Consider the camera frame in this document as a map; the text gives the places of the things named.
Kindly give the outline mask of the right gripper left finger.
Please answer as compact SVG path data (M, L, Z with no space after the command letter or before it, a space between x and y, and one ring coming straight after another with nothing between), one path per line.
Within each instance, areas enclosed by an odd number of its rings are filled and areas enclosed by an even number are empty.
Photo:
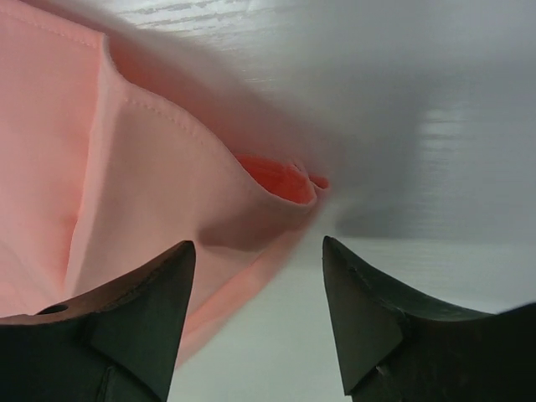
M184 241L36 315L2 318L1 399L167 400L195 262Z

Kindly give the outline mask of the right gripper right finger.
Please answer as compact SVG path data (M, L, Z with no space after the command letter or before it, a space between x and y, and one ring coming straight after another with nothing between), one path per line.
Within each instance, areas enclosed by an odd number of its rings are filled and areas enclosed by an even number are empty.
M354 401L532 401L535 306L460 307L332 237L322 269L343 391Z

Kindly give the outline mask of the salmon orange skirt pile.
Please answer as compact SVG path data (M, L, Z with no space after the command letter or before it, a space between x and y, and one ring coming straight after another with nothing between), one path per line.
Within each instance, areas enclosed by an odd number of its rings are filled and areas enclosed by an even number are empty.
M289 157L231 151L106 35L1 4L1 313L32 314L182 240L198 265L178 361L277 274L326 192Z

